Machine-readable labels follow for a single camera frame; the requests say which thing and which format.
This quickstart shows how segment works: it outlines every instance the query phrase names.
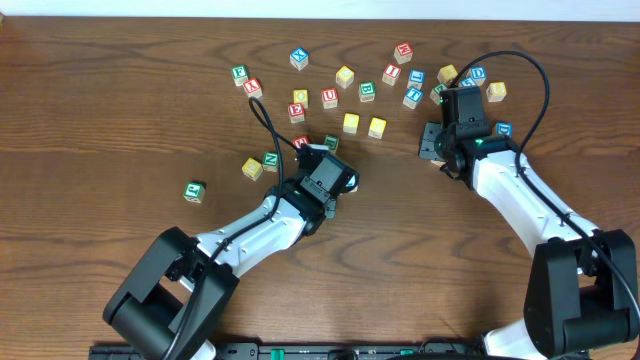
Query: black mount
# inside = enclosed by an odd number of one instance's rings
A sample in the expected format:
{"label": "black mount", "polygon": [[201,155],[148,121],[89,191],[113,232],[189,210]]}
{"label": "black mount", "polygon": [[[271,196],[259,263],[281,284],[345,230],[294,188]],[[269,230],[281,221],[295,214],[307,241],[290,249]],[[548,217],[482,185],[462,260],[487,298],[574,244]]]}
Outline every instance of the black mount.
{"label": "black mount", "polygon": [[[622,230],[592,238],[611,257],[638,297],[636,251]],[[547,358],[631,341],[638,321],[631,299],[611,271],[593,257],[585,240],[551,239],[536,247],[525,299],[524,320],[536,349]],[[595,276],[580,288],[577,269]]]}

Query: white wall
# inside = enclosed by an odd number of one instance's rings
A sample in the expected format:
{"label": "white wall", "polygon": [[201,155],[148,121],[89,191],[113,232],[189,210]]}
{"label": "white wall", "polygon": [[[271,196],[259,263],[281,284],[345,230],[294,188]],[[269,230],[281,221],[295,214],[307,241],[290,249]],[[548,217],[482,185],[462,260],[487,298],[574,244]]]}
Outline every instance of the white wall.
{"label": "white wall", "polygon": [[640,0],[0,0],[5,15],[640,21]]}

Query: wire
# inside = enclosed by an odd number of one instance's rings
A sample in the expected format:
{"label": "wire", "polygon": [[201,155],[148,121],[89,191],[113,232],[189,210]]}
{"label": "wire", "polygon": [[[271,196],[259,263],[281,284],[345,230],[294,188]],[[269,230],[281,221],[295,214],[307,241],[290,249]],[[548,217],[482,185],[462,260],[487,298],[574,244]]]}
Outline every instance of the wire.
{"label": "wire", "polygon": [[[260,114],[258,114],[258,112],[256,111],[255,107],[253,106],[254,103],[256,103],[260,108],[260,111],[262,112],[264,119],[262,119]],[[182,318],[180,319],[180,323],[178,323],[176,334],[173,337],[173,340],[171,341],[169,346],[167,347],[167,350],[165,350],[164,354],[162,355],[161,360],[170,359],[174,355],[173,352],[176,349],[176,344],[178,344],[180,340],[184,337],[184,332],[187,327],[187,324],[189,323],[189,318],[193,313],[193,309],[196,307],[196,303],[200,299],[200,294],[202,294],[204,281],[209,276],[209,273],[211,272],[211,269],[213,268],[213,265],[218,255],[220,255],[222,250],[226,249],[227,246],[229,246],[231,242],[233,242],[233,240],[237,239],[242,234],[262,224],[263,222],[271,219],[275,215],[276,211],[278,210],[278,206],[280,204],[280,198],[282,197],[282,183],[284,182],[284,161],[282,160],[283,159],[282,150],[280,149],[280,143],[278,142],[278,139],[283,140],[285,143],[287,143],[287,145],[291,146],[296,151],[298,151],[298,149],[289,140],[287,140],[286,138],[284,138],[283,136],[281,136],[276,132],[275,128],[273,127],[273,123],[271,122],[271,118],[269,118],[269,114],[267,113],[267,110],[265,110],[264,106],[258,99],[256,99],[253,96],[250,97],[249,107],[251,108],[251,111],[256,116],[258,121],[260,121],[260,123],[265,128],[267,128],[269,132],[271,132],[271,136],[273,137],[273,143],[276,148],[276,153],[278,154],[278,170],[279,170],[278,171],[278,188],[276,191],[276,198],[273,202],[273,208],[269,213],[265,214],[265,216],[263,216],[261,219],[254,221],[253,223],[243,227],[242,229],[233,233],[231,236],[222,240],[222,242],[218,245],[218,247],[213,251],[213,253],[211,254],[211,256],[209,257],[209,259],[204,265],[202,274],[200,275],[200,277],[198,278],[198,280],[196,281],[193,287],[193,293],[191,294],[191,297],[189,298],[189,302],[187,303],[186,308],[184,309],[184,313],[182,315]]]}
{"label": "wire", "polygon": [[[573,231],[575,231],[578,235],[580,235],[580,237],[582,239],[584,239],[584,241],[586,241],[587,244],[589,244],[589,246],[593,249],[593,251],[595,251],[596,254],[598,254],[598,258],[605,264],[605,266],[607,266],[607,268],[609,268],[611,273],[613,273],[613,275],[618,279],[618,281],[622,285],[625,293],[627,294],[627,296],[629,296],[629,299],[631,300],[633,312],[636,315],[636,318],[638,320],[638,324],[640,324],[640,308],[638,307],[638,300],[636,299],[635,295],[633,294],[633,291],[631,291],[631,287],[629,286],[629,283],[627,282],[627,280],[622,275],[622,272],[620,271],[618,266],[616,266],[616,264],[614,264],[611,261],[611,259],[604,252],[604,250],[602,250],[602,248],[600,246],[598,246],[598,244],[596,244],[596,242],[593,241],[591,239],[591,237],[589,237],[589,235],[587,235],[576,223],[574,223],[565,213],[563,213],[562,210],[560,210],[553,202],[551,202],[551,200],[549,200],[533,184],[533,182],[531,182],[529,177],[526,175],[526,172],[525,172],[526,168],[523,168],[522,165],[520,164],[520,157],[522,156],[522,152],[524,151],[524,147],[529,142],[529,139],[531,139],[531,137],[533,136],[533,133],[538,128],[538,125],[540,125],[540,122],[542,121],[542,118],[544,117],[544,114],[547,111],[547,107],[549,106],[549,99],[551,97],[551,88],[549,86],[549,78],[547,77],[547,74],[544,72],[544,69],[542,68],[542,65],[540,65],[540,63],[538,63],[531,56],[529,56],[529,55],[527,55],[527,54],[525,54],[523,52],[520,52],[520,51],[514,51],[514,50],[496,51],[496,52],[492,52],[492,53],[488,53],[486,55],[480,56],[479,58],[477,58],[477,59],[473,60],[472,62],[470,62],[469,64],[467,64],[467,66],[465,66],[464,69],[462,69],[462,71],[455,77],[455,79],[453,79],[453,81],[451,83],[451,87],[456,87],[457,84],[458,84],[458,81],[460,80],[460,77],[462,77],[462,74],[466,73],[476,63],[478,63],[478,62],[480,62],[480,61],[482,61],[484,59],[490,58],[490,57],[501,56],[501,55],[513,55],[513,56],[519,56],[521,58],[526,59],[533,66],[535,66],[536,69],[538,69],[538,71],[540,72],[540,75],[542,76],[542,80],[544,81],[544,104],[542,105],[542,110],[540,110],[540,114],[538,115],[538,118],[533,123],[533,126],[531,126],[531,129],[529,130],[529,133],[527,133],[527,135],[525,136],[524,140],[522,141],[522,144],[520,145],[520,147],[516,151],[515,165],[516,165],[517,174],[522,177],[522,180],[527,184],[527,186],[531,189],[531,191],[533,191],[533,193],[536,194],[536,196],[538,196],[540,198],[540,200],[542,200],[542,202],[544,202],[545,205],[547,205],[551,209],[551,211],[553,211],[559,218],[564,219],[564,222]],[[632,359],[639,359],[639,358],[640,358],[640,339],[638,339],[638,345],[636,347],[636,352],[633,355]]]}

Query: wood grain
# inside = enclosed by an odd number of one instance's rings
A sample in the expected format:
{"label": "wood grain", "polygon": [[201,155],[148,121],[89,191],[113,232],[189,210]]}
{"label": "wood grain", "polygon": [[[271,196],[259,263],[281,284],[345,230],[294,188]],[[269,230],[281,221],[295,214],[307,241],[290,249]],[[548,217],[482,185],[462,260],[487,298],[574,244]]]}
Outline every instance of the wood grain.
{"label": "wood grain", "polygon": [[[404,41],[415,55],[390,87],[382,70]],[[311,56],[301,72],[288,62],[297,46]],[[221,227],[275,184],[240,171],[273,146],[233,84],[241,63],[279,132],[340,136],[338,154],[362,182],[317,235],[243,276],[222,335],[406,342],[477,336],[522,316],[526,249],[486,201],[416,156],[424,122],[440,114],[427,97],[402,105],[411,68],[430,89],[450,63],[534,55],[552,100],[531,163],[582,215],[640,238],[637,24],[7,18],[0,47],[2,359],[83,359],[95,342],[121,341],[102,309],[155,237]],[[345,64],[356,81],[323,110],[320,90]],[[515,58],[484,65],[509,92],[487,116],[512,122],[520,141],[541,104],[539,76]],[[367,80],[376,100],[359,103]],[[295,88],[309,89],[310,110],[292,125]],[[345,112],[361,116],[355,136],[341,131]],[[367,137],[372,116],[388,121],[382,140]],[[208,184],[202,205],[181,197],[192,179]],[[628,358],[633,346],[594,357]]]}

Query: wooden letter block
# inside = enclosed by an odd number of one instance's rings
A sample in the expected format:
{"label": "wooden letter block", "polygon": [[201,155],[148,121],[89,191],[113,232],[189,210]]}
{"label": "wooden letter block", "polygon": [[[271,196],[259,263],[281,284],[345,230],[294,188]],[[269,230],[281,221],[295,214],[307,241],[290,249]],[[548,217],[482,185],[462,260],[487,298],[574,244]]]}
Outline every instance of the wooden letter block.
{"label": "wooden letter block", "polygon": [[338,106],[338,90],[336,88],[322,90],[322,106],[325,109]]}
{"label": "wooden letter block", "polygon": [[360,116],[356,114],[344,114],[344,124],[342,126],[342,131],[355,134],[358,132],[358,123],[360,122]]}
{"label": "wooden letter block", "polygon": [[480,86],[487,79],[487,72],[484,70],[484,66],[474,66],[467,71],[467,77],[473,79]]}
{"label": "wooden letter block", "polygon": [[431,94],[429,94],[429,97],[436,105],[440,105],[440,91],[442,90],[447,90],[447,87],[444,84],[438,84],[431,90]]}
{"label": "wooden letter block", "polygon": [[289,61],[294,68],[300,71],[309,64],[309,53],[304,51],[303,48],[297,48],[289,56]]}
{"label": "wooden letter block", "polygon": [[487,100],[489,102],[502,101],[507,96],[507,87],[503,82],[491,83],[487,87]]}
{"label": "wooden letter block", "polygon": [[345,65],[336,73],[336,82],[338,83],[338,85],[342,86],[342,88],[346,89],[349,85],[351,85],[355,77],[356,74],[353,72],[353,70],[349,69]]}
{"label": "wooden letter block", "polygon": [[509,137],[513,136],[513,125],[499,121],[493,127],[493,135],[507,135]]}
{"label": "wooden letter block", "polygon": [[249,81],[242,84],[242,86],[248,97],[255,96],[258,98],[262,96],[262,87],[256,78],[249,79]]}
{"label": "wooden letter block", "polygon": [[204,198],[204,186],[193,182],[188,183],[187,187],[184,189],[183,196],[187,201],[197,202],[199,204]]}
{"label": "wooden letter block", "polygon": [[304,108],[302,104],[289,104],[289,120],[292,124],[304,121]]}
{"label": "wooden letter block", "polygon": [[247,67],[244,65],[232,67],[231,75],[233,76],[233,82],[236,83],[236,86],[242,86],[242,84],[249,80],[249,73],[247,72]]}
{"label": "wooden letter block", "polygon": [[302,144],[311,144],[311,140],[309,140],[309,137],[307,135],[293,139],[293,145],[295,145],[295,147],[297,147],[298,149],[302,148]]}
{"label": "wooden letter block", "polygon": [[393,56],[396,58],[398,64],[404,64],[411,60],[411,57],[413,56],[413,49],[409,43],[400,44],[396,46]]}
{"label": "wooden letter block", "polygon": [[412,86],[418,90],[422,89],[422,84],[424,84],[425,76],[426,74],[424,71],[411,70],[411,72],[409,73],[409,81],[407,82],[407,89]]}
{"label": "wooden letter block", "polygon": [[278,171],[278,154],[276,153],[265,153],[264,159],[262,159],[262,168],[265,171]]}
{"label": "wooden letter block", "polygon": [[402,100],[402,103],[405,104],[409,109],[415,109],[422,99],[422,95],[424,95],[422,91],[411,87],[404,95],[404,100]]}
{"label": "wooden letter block", "polygon": [[369,136],[376,139],[382,139],[382,134],[384,133],[384,128],[386,126],[387,122],[385,120],[374,117],[371,119],[371,126],[369,126]]}
{"label": "wooden letter block", "polygon": [[262,174],[262,164],[256,160],[249,158],[242,166],[242,172],[249,177],[249,179],[256,181]]}
{"label": "wooden letter block", "polygon": [[464,78],[460,81],[460,87],[477,86],[476,82],[472,78]]}
{"label": "wooden letter block", "polygon": [[335,154],[338,151],[338,144],[340,143],[340,139],[336,136],[327,135],[324,138],[324,144],[329,148],[329,152]]}
{"label": "wooden letter block", "polygon": [[438,81],[449,86],[456,76],[458,76],[456,68],[454,68],[453,65],[447,65],[438,72]]}
{"label": "wooden letter block", "polygon": [[382,74],[382,81],[391,86],[395,85],[396,80],[400,77],[401,71],[397,66],[393,66],[392,64],[387,65],[387,68],[384,69],[384,74]]}
{"label": "wooden letter block", "polygon": [[376,85],[373,81],[360,83],[360,101],[373,101],[376,97]]}
{"label": "wooden letter block", "polygon": [[309,108],[309,92],[307,89],[293,90],[293,102],[302,104],[305,109]]}

